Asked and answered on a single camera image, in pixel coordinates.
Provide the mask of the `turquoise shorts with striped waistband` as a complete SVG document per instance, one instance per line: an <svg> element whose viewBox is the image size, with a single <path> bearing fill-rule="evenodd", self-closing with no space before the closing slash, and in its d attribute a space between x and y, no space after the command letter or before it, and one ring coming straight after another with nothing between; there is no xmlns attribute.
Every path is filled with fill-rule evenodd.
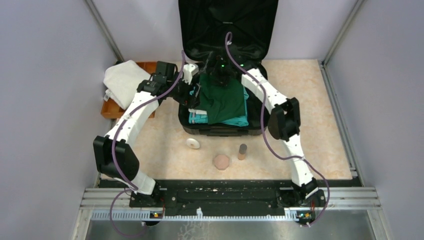
<svg viewBox="0 0 424 240"><path fill-rule="evenodd" d="M249 94L247 93L245 89L245 99L246 99L246 114L245 116L232 118L229 120L226 120L224 122L218 123L218 124L226 124L231 126L237 126L237 127L246 127L249 125L248 123L248 111L247 111L247 99L249 98ZM188 122L190 124L208 124L208 115L196 115L195 117L192 117L189 113L188 115Z"/></svg>

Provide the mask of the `dark green shirt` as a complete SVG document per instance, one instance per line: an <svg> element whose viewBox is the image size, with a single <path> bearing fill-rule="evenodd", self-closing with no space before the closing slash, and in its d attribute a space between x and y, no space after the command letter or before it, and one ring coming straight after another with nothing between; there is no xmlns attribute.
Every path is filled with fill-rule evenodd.
<svg viewBox="0 0 424 240"><path fill-rule="evenodd" d="M206 112L210 125L245 116L247 109L242 84L230 78L226 86L219 86L213 83L215 79L206 73L200 75L199 104L195 109Z"/></svg>

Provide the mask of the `tan bottle with grey cap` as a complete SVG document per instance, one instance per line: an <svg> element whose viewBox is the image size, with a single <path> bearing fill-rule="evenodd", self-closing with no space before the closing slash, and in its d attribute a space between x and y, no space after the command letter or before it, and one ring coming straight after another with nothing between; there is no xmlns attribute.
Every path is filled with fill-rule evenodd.
<svg viewBox="0 0 424 240"><path fill-rule="evenodd" d="M242 143L239 146L238 154L237 154L237 159L238 160L244 160L246 158L247 149L248 149L248 146L246 144L244 144L244 143Z"/></svg>

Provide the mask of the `white shirt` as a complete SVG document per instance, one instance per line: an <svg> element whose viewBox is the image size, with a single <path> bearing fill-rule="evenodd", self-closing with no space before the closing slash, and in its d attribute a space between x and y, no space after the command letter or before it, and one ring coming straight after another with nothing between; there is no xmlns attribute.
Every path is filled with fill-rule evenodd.
<svg viewBox="0 0 424 240"><path fill-rule="evenodd" d="M205 111L205 110L191 109L191 108L189 108L188 111L189 111L189 113L190 113L190 115L192 117L195 117L196 115L205 115L205 116L207 116L207 111Z"/></svg>

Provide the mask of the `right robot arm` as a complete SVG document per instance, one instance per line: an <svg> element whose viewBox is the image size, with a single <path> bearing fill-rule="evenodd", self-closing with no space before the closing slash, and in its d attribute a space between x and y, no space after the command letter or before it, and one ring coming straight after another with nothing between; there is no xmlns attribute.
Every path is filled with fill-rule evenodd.
<svg viewBox="0 0 424 240"><path fill-rule="evenodd" d="M280 93L264 76L265 69L260 60L251 60L241 55L232 45L226 45L218 51L208 54L207 60L212 64L211 70L219 70L225 76L240 73L238 79L261 101L260 128L282 142L288 154L280 156L272 149L267 136L263 140L277 159L288 162L290 166L293 200L299 206L307 206L319 190L314 168L305 159L301 145L300 103L297 98L287 98Z"/></svg>

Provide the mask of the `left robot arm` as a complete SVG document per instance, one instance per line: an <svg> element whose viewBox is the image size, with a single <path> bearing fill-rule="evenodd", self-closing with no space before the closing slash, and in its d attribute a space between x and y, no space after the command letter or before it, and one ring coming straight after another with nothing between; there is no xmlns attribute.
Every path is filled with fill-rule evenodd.
<svg viewBox="0 0 424 240"><path fill-rule="evenodd" d="M155 72L138 85L129 107L115 126L93 141L97 171L141 194L141 200L149 207L160 202L161 194L155 190L156 181L142 172L132 145L163 100L170 97L182 106L194 102L189 92L198 72L199 67L194 63L184 61L177 68L173 63L158 61Z"/></svg>

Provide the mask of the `black open suitcase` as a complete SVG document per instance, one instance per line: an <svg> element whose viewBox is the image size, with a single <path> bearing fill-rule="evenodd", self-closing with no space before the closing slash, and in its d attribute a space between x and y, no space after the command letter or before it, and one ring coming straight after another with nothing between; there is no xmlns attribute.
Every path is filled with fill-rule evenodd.
<svg viewBox="0 0 424 240"><path fill-rule="evenodd" d="M268 53L278 9L276 0L180 0L178 10L183 50L199 68L211 68L212 57L227 58L225 36L232 33L229 47L233 58L248 60L266 77L262 60ZM247 106L249 125L244 127L189 123L189 110L180 105L178 119L184 131L191 135L219 137L260 135L262 102L250 90Z"/></svg>

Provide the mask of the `white folded towel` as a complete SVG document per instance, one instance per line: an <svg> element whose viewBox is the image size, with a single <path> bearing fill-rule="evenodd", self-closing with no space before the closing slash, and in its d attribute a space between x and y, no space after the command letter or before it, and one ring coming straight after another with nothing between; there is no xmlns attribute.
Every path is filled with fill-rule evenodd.
<svg viewBox="0 0 424 240"><path fill-rule="evenodd" d="M120 108L126 110L132 103L139 84L150 77L151 75L133 60L119 63L107 68L104 73L105 93Z"/></svg>

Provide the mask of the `wooden tray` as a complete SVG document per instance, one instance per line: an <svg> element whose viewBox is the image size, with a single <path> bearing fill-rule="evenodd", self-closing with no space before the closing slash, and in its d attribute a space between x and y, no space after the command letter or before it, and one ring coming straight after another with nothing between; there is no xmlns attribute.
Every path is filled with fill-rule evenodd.
<svg viewBox="0 0 424 240"><path fill-rule="evenodd" d="M149 74L154 73L157 66L157 62L155 61L136 62L136 64ZM105 119L119 119L124 112L124 109L122 109L112 98L109 98L103 101L100 113Z"/></svg>

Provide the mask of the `aluminium frame rail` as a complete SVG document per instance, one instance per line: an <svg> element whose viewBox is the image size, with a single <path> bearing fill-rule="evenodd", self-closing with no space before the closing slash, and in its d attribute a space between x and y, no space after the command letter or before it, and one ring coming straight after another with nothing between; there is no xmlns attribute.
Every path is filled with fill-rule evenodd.
<svg viewBox="0 0 424 240"><path fill-rule="evenodd" d="M178 203L131 207L120 188L84 191L74 240L392 240L373 187L333 187L316 221L300 220L310 207L259 203Z"/></svg>

